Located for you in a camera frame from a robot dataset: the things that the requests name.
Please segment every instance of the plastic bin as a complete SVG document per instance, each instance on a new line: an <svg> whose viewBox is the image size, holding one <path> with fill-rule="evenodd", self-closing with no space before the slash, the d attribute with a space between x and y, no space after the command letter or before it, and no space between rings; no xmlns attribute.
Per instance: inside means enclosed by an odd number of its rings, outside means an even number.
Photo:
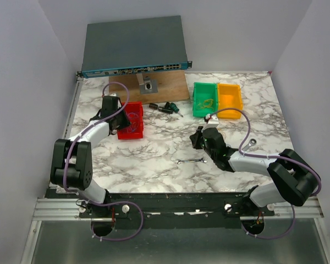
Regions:
<svg viewBox="0 0 330 264"><path fill-rule="evenodd" d="M131 125L127 128L117 130L117 138L122 140L142 139L144 127L142 102L129 102L125 107L125 111Z"/></svg>
<svg viewBox="0 0 330 264"><path fill-rule="evenodd" d="M241 89L236 84L218 84L218 109L234 107L243 109L241 98ZM240 119L241 113L235 110L226 110L218 113L218 118L224 119Z"/></svg>
<svg viewBox="0 0 330 264"><path fill-rule="evenodd" d="M202 108L203 103L207 99L213 99L211 107ZM218 92L216 84L207 84L203 82L195 82L193 89L193 116L205 117L218 109Z"/></svg>

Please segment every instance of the gray device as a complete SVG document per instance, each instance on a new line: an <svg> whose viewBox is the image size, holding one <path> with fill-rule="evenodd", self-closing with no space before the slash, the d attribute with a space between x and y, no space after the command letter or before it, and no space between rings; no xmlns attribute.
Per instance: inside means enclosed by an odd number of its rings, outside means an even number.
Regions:
<svg viewBox="0 0 330 264"><path fill-rule="evenodd" d="M85 78L191 68L181 16L88 24Z"/></svg>

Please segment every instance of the green bin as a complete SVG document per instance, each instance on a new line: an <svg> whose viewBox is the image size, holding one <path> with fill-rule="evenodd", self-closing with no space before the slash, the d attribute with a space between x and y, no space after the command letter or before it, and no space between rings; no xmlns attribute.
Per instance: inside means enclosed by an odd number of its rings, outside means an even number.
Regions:
<svg viewBox="0 0 330 264"><path fill-rule="evenodd" d="M204 105L208 105L213 99L210 107L204 108ZM193 89L193 116L205 117L207 114L211 114L218 110L218 91L217 84L207 84L204 82L195 82Z"/></svg>

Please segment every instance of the red bin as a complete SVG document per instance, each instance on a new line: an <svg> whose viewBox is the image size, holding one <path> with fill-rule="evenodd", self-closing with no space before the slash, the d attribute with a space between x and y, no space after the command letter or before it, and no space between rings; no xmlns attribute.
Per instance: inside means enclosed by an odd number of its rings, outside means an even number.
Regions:
<svg viewBox="0 0 330 264"><path fill-rule="evenodd" d="M142 139L143 138L143 106L142 102L129 102L125 112L131 125L117 130L118 139Z"/></svg>

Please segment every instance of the white wall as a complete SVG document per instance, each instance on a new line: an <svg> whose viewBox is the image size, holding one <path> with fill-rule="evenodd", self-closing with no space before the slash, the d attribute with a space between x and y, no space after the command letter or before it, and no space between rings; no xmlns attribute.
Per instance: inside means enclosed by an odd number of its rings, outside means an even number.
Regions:
<svg viewBox="0 0 330 264"><path fill-rule="evenodd" d="M73 81L38 1L0 1L0 263L20 262Z"/></svg>
<svg viewBox="0 0 330 264"><path fill-rule="evenodd" d="M39 0L76 70L88 23L181 15L193 70L272 70L311 0Z"/></svg>
<svg viewBox="0 0 330 264"><path fill-rule="evenodd" d="M295 149L320 173L330 234L330 0L314 0L272 74Z"/></svg>

